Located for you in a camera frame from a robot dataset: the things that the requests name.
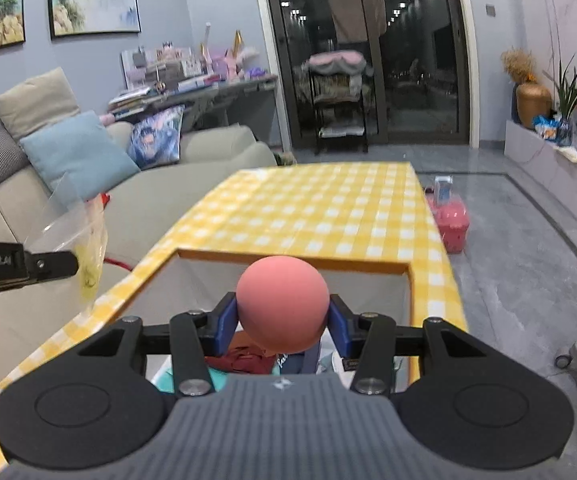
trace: stack of books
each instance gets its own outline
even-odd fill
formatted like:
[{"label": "stack of books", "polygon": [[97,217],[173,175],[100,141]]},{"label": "stack of books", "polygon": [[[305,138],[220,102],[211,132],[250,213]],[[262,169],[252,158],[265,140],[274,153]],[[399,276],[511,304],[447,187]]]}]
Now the stack of books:
[{"label": "stack of books", "polygon": [[147,98],[157,95],[155,89],[150,86],[127,90],[108,102],[108,111],[115,116],[116,120],[139,114],[146,110]]}]

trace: yellow gingham paper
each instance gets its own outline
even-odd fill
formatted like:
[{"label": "yellow gingham paper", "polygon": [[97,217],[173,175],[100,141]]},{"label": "yellow gingham paper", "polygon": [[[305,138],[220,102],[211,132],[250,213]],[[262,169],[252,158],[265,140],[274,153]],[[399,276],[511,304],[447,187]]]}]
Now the yellow gingham paper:
[{"label": "yellow gingham paper", "polygon": [[[210,191],[144,257],[0,382],[11,382],[83,341],[124,305],[177,250],[289,254],[396,264],[411,279],[411,323],[440,316],[466,330],[441,236],[408,163],[308,164],[243,170]],[[6,461],[0,450],[0,468]]]}]

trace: gray gripper base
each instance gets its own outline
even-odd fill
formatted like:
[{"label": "gray gripper base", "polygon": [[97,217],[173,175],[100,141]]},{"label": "gray gripper base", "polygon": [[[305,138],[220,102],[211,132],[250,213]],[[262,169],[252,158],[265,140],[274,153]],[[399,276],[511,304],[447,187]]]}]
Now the gray gripper base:
[{"label": "gray gripper base", "polygon": [[0,480],[571,480],[560,467],[447,462],[409,435],[387,399],[349,392],[336,374],[231,376],[218,394],[179,400],[152,441],[116,463],[80,472],[13,463]]}]

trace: floral pillow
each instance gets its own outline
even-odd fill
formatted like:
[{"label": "floral pillow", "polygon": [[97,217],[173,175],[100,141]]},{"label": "floral pillow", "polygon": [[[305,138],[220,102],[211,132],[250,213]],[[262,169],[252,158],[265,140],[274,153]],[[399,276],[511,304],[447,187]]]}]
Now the floral pillow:
[{"label": "floral pillow", "polygon": [[180,130],[184,106],[175,106],[133,126],[128,156],[147,170],[180,161]]}]

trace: potted plant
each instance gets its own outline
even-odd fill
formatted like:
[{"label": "potted plant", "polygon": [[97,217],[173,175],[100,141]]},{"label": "potted plant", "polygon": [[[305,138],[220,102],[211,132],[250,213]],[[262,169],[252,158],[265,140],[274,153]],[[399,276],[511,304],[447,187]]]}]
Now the potted plant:
[{"label": "potted plant", "polygon": [[548,115],[553,106],[550,91],[537,82],[535,77],[535,58],[521,48],[507,50],[501,56],[504,70],[515,82],[513,90],[513,120],[525,128],[533,128],[533,119],[539,115]]},{"label": "potted plant", "polygon": [[570,82],[568,80],[568,70],[574,58],[575,56],[573,55],[565,70],[562,69],[561,59],[559,60],[559,77],[557,81],[548,72],[543,72],[548,79],[555,83],[555,89],[557,90],[559,113],[561,114],[561,120],[559,120],[559,126],[557,127],[557,144],[560,146],[570,146],[572,143],[571,114],[577,107],[577,68],[573,67],[573,77]]}]

